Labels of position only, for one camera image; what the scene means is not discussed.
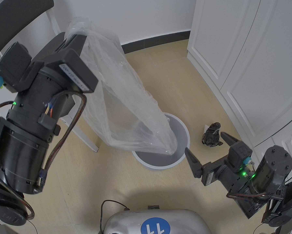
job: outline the transparent trash bag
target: transparent trash bag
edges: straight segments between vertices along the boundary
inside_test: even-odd
[[[90,127],[109,146],[173,154],[177,141],[167,117],[126,60],[118,36],[85,18],[73,19],[66,37],[73,34],[88,36],[80,57],[99,80],[82,113]]]

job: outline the black chair backrest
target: black chair backrest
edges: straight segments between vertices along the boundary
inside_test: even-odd
[[[4,0],[0,3],[0,51],[24,27],[54,6],[54,0]]]

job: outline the crumpled black plastic bag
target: crumpled black plastic bag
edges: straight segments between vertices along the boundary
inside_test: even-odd
[[[221,124],[218,122],[211,124],[211,126],[203,134],[202,143],[209,147],[221,146],[223,142],[219,141],[220,127],[221,127]]]

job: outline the floor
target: floor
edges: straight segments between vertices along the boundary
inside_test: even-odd
[[[161,110],[176,115],[186,124],[191,151],[201,163],[207,163],[226,155],[228,146],[204,146],[201,138],[205,124],[218,121],[222,131],[237,138],[239,135],[187,59],[187,43],[184,40],[159,45],[126,57]],[[66,125],[59,124],[63,135]],[[69,135],[50,168],[44,191],[26,195],[35,210],[32,222],[39,234],[97,234],[100,205],[105,199],[120,201],[132,210],[148,205],[190,209],[202,216],[213,234],[252,234],[260,224],[264,209],[247,220],[236,203],[225,197],[227,191],[222,184],[215,182],[204,187],[200,179],[192,176],[186,159],[174,168],[150,171],[132,153],[100,143],[84,120],[78,125],[100,145],[99,151],[90,150],[74,133]],[[106,203],[103,222],[121,210],[123,207],[115,203]],[[20,234],[35,233],[29,222],[14,229]],[[272,233],[273,228],[264,224],[256,233],[260,232]]]

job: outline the blue circular logo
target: blue circular logo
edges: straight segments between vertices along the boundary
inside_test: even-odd
[[[163,218],[152,217],[141,226],[141,234],[170,234],[171,227]]]

